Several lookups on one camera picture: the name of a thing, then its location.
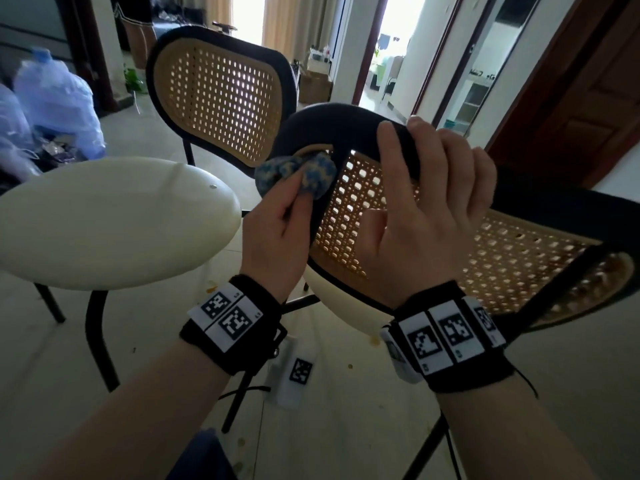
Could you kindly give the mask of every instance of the curtain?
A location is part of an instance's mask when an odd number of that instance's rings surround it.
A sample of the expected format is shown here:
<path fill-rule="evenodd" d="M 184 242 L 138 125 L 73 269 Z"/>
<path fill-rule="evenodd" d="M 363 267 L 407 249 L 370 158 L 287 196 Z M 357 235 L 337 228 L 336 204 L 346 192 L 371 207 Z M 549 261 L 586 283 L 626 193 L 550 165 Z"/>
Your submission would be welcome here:
<path fill-rule="evenodd" d="M 188 8 L 205 11 L 205 25 L 211 28 L 212 22 L 233 25 L 233 0 L 183 0 Z"/>
<path fill-rule="evenodd" d="M 265 0 L 262 44 L 306 63 L 309 48 L 329 44 L 338 0 Z"/>

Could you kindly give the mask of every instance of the hand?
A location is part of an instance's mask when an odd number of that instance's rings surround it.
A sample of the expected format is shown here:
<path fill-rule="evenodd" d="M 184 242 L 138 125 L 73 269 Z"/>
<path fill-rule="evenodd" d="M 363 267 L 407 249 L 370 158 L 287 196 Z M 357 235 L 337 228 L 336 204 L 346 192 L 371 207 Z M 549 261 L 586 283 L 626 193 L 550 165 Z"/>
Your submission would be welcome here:
<path fill-rule="evenodd" d="M 298 284 L 309 255 L 313 198 L 298 195 L 302 172 L 279 181 L 243 222 L 240 273 L 283 303 Z"/>
<path fill-rule="evenodd" d="M 412 116 L 407 124 L 420 158 L 420 201 L 396 131 L 378 127 L 387 210 L 360 220 L 356 257 L 391 308 L 419 291 L 460 277 L 473 236 L 491 206 L 497 172 L 481 148 Z"/>

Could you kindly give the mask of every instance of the forearm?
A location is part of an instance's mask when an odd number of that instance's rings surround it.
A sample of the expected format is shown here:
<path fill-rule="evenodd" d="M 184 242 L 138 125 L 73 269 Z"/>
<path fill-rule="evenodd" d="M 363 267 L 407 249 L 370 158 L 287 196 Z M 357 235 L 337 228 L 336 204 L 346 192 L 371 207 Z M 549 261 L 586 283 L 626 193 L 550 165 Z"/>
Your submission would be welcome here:
<path fill-rule="evenodd" d="M 178 340 L 53 452 L 35 479 L 164 479 L 229 375 Z"/>
<path fill-rule="evenodd" d="M 469 479 L 595 479 L 524 381 L 438 394 Z"/>

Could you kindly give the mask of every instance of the wristband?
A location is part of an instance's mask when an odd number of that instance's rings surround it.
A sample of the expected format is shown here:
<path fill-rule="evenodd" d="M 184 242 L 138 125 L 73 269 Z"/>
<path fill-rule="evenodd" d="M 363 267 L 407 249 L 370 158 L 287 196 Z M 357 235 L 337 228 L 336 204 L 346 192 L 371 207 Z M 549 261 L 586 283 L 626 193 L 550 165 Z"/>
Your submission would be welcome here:
<path fill-rule="evenodd" d="M 394 316 L 380 336 L 407 382 L 421 376 L 434 392 L 459 392 L 514 373 L 491 316 L 454 281 L 416 293 Z"/>
<path fill-rule="evenodd" d="M 287 335 L 282 306 L 260 284 L 238 274 L 188 311 L 180 338 L 229 375 L 257 373 Z"/>

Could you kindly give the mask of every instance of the round white seat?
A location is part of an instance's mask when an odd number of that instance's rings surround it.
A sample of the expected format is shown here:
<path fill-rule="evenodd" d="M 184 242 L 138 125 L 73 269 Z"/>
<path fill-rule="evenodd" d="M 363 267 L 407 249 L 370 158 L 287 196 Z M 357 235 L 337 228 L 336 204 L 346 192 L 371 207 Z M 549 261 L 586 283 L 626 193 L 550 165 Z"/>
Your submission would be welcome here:
<path fill-rule="evenodd" d="M 377 337 L 382 325 L 391 322 L 393 316 L 361 302 L 325 280 L 307 266 L 304 279 L 320 301 L 348 325 L 366 335 Z"/>
<path fill-rule="evenodd" d="M 240 222 L 235 193 L 203 169 L 107 157 L 0 197 L 0 267 L 64 289 L 134 287 L 202 265 Z"/>

